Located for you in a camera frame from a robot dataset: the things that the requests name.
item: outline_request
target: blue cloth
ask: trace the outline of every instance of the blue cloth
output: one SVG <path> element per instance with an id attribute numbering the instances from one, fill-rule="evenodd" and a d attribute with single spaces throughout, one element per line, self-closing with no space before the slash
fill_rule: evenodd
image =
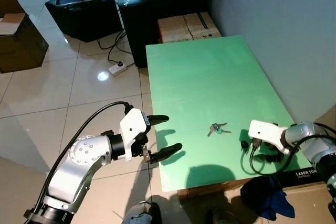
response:
<path id="1" fill-rule="evenodd" d="M 295 218 L 294 207 L 272 177 L 253 178 L 241 188 L 240 196 L 246 207 L 268 220 L 276 220 L 276 213 Z"/>

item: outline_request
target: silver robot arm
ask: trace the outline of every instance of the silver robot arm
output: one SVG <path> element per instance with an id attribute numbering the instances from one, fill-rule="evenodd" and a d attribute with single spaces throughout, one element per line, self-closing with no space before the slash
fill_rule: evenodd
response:
<path id="1" fill-rule="evenodd" d="M 327 184 L 333 198 L 329 210 L 336 220 L 336 139 L 330 137 L 324 127 L 315 123 L 300 123 L 286 128 L 253 120 L 248 135 L 253 139 L 253 149 L 260 147 L 264 141 L 274 145 L 282 153 L 291 155 L 299 144 L 300 150 Z"/>
<path id="2" fill-rule="evenodd" d="M 165 160 L 182 148 L 175 144 L 152 154 L 146 148 L 151 125 L 167 121 L 162 115 L 146 116 L 132 108 L 120 122 L 119 134 L 106 131 L 100 136 L 82 136 L 68 150 L 54 173 L 39 213 L 27 210 L 27 223 L 69 224 L 78 211 L 96 171 L 112 160 L 144 156 L 145 162 Z"/>

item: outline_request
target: keys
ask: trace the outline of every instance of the keys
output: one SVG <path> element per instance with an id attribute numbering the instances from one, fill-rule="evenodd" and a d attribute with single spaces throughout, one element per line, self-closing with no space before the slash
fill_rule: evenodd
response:
<path id="1" fill-rule="evenodd" d="M 221 134 L 221 133 L 231 133 L 231 131 L 225 131 L 223 129 L 221 129 L 222 126 L 226 125 L 227 123 L 222 123 L 222 124 L 217 124 L 217 123 L 213 123 L 211 126 L 210 126 L 210 132 L 208 133 L 208 136 L 211 135 L 211 133 L 213 133 L 214 131 L 217 132 L 218 134 Z"/>

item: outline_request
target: black cabinet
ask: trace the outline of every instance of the black cabinet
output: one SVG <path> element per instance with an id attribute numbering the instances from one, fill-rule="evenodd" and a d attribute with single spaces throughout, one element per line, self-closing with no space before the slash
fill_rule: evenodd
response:
<path id="1" fill-rule="evenodd" d="M 208 0 L 119 0 L 135 65 L 147 67 L 146 45 L 158 44 L 158 19 L 208 10 Z"/>

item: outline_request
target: green tabletop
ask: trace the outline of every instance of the green tabletop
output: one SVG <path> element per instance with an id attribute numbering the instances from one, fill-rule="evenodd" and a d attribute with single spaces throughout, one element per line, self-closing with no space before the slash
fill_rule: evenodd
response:
<path id="1" fill-rule="evenodd" d="M 170 117 L 155 127 L 158 149 L 183 144 L 160 162 L 163 191 L 256 176 L 240 147 L 242 140 L 251 142 L 251 120 L 279 126 L 293 120 L 242 37 L 149 45 L 146 51 L 153 114 Z M 208 137 L 213 123 L 227 123 L 232 133 Z M 260 152 L 270 153 L 264 145 Z M 282 164 L 255 166 L 272 173 Z M 309 166 L 298 153 L 288 170 Z"/>

